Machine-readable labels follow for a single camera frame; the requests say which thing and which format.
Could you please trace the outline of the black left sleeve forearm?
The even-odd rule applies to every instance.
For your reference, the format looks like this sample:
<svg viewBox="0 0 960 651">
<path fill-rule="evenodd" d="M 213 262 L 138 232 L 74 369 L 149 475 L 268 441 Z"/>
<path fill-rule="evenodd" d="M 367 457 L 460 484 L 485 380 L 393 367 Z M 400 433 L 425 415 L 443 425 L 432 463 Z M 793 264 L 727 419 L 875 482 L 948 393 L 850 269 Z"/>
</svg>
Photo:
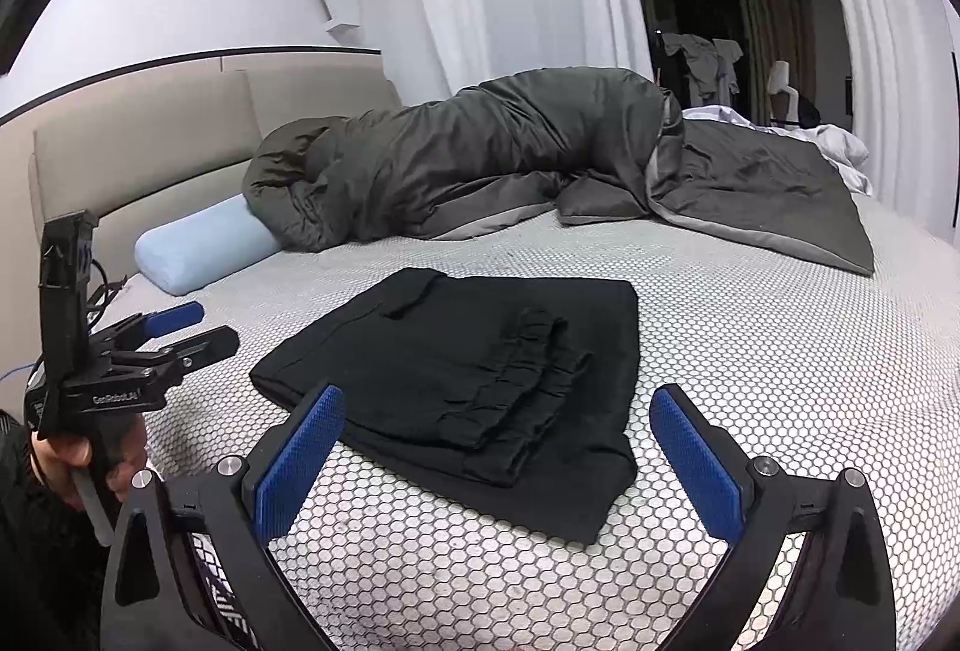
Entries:
<svg viewBox="0 0 960 651">
<path fill-rule="evenodd" d="M 37 479 L 28 432 L 3 415 L 3 648 L 98 648 L 106 563 L 88 516 Z"/>
</svg>

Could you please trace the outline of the person's left hand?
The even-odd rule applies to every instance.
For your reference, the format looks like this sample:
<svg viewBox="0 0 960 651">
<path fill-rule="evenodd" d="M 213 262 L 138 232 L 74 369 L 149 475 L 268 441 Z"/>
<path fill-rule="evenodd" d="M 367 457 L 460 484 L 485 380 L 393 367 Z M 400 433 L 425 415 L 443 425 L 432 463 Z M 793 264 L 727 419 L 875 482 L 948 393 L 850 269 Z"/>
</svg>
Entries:
<svg viewBox="0 0 960 651">
<path fill-rule="evenodd" d="M 127 498 L 133 475 L 146 467 L 146 438 L 145 420 L 137 415 L 114 449 L 116 464 L 107 474 L 106 485 L 119 502 Z M 32 435 L 31 444 L 34 474 L 43 477 L 50 490 L 71 508 L 82 509 L 83 502 L 76 490 L 73 472 L 86 467 L 91 461 L 88 440 L 78 435 L 57 435 L 48 440 L 39 440 L 37 435 Z"/>
</svg>

